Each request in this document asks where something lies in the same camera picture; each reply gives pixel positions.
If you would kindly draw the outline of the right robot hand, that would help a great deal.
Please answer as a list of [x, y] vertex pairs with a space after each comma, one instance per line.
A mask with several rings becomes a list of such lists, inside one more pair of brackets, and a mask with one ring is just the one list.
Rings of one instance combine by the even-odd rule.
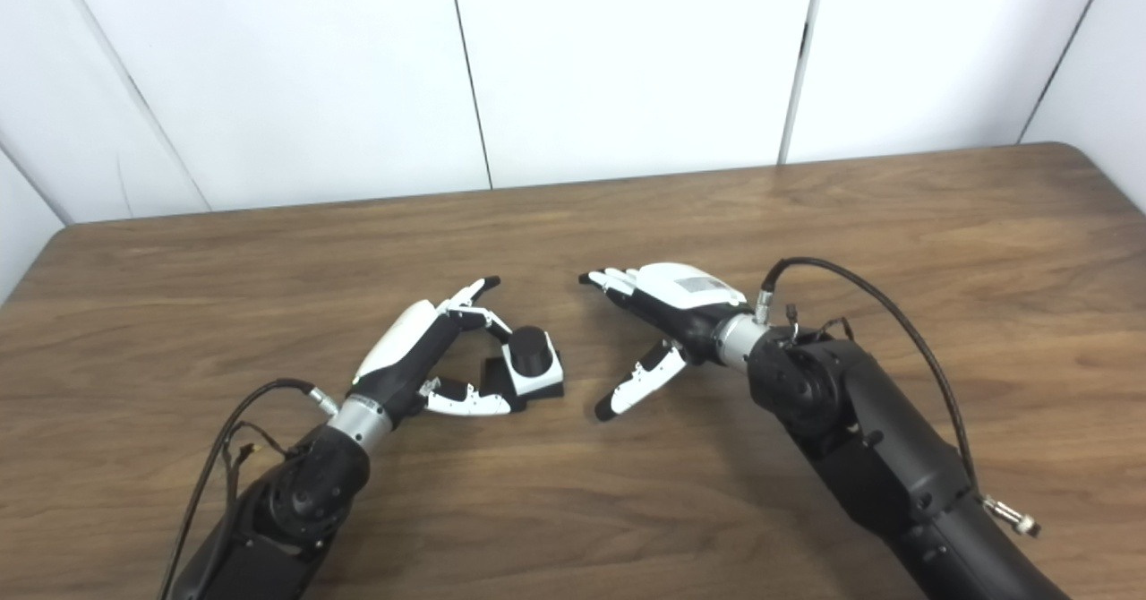
[[691, 265], [656, 262], [638, 269], [602, 267], [582, 273], [581, 285], [599, 289], [619, 309], [662, 333], [633, 371], [594, 406], [606, 423], [629, 411], [693, 364], [720, 363], [721, 331], [748, 314], [748, 299]]

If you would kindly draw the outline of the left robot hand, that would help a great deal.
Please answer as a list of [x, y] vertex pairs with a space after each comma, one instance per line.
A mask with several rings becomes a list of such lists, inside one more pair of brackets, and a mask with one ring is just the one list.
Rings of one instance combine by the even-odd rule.
[[486, 330], [499, 340], [510, 339], [510, 327], [499, 314], [474, 305], [499, 284], [499, 275], [490, 275], [442, 303], [418, 301], [407, 307], [360, 363], [348, 395], [371, 401], [394, 429], [426, 408], [450, 416], [512, 415], [510, 400], [499, 393], [482, 396], [474, 385], [463, 382], [461, 398], [455, 400], [442, 395], [445, 382], [430, 376], [462, 332]]

